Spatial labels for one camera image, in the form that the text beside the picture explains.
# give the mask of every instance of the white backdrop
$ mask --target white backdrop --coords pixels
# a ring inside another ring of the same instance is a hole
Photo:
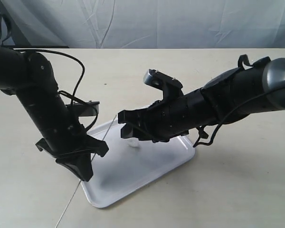
[[[285,48],[285,0],[2,0],[32,45]]]

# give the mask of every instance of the white tray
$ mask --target white tray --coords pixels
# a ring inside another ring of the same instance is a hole
[[[88,134],[102,140],[111,122]],[[169,142],[141,142],[121,139],[117,119],[105,137],[108,153],[92,161],[94,176],[82,182],[88,201],[96,208],[105,208],[144,185],[156,180],[193,158],[195,149],[187,137],[179,136]]]

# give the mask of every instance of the beige table surface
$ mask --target beige table surface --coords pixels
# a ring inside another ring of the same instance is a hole
[[[143,84],[148,68],[177,78],[187,93],[236,67],[241,54],[285,57],[285,49],[61,51],[86,66],[77,95],[101,102],[97,124],[161,99]],[[72,91],[80,66],[46,57],[60,89]],[[40,137],[17,98],[0,92],[0,227],[55,227],[75,191],[78,179],[36,149]],[[93,208],[80,187],[58,227],[285,228],[285,111],[222,127],[190,162],[107,209]]]

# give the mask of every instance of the table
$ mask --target table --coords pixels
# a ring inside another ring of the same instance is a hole
[[[84,63],[77,95],[101,102],[97,125],[161,99],[161,91],[143,84],[148,68],[177,78],[188,93],[236,67],[241,54],[285,57],[285,49],[60,51]],[[45,56],[59,88],[72,91],[80,66]],[[78,179],[36,149],[40,137],[17,98],[0,92],[0,227],[54,227],[75,191]],[[191,130],[189,138],[196,137]],[[190,162],[107,209],[93,208],[79,187],[58,227],[285,228],[285,111],[223,126]]]

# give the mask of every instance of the white plastic tray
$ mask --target white plastic tray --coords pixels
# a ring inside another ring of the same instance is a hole
[[[102,140],[111,122],[88,134]],[[108,153],[92,161],[94,176],[82,182],[88,201],[96,208],[105,208],[144,185],[154,181],[193,158],[195,150],[187,137],[176,137],[169,142],[140,142],[121,139],[117,119],[108,131],[105,141]]]

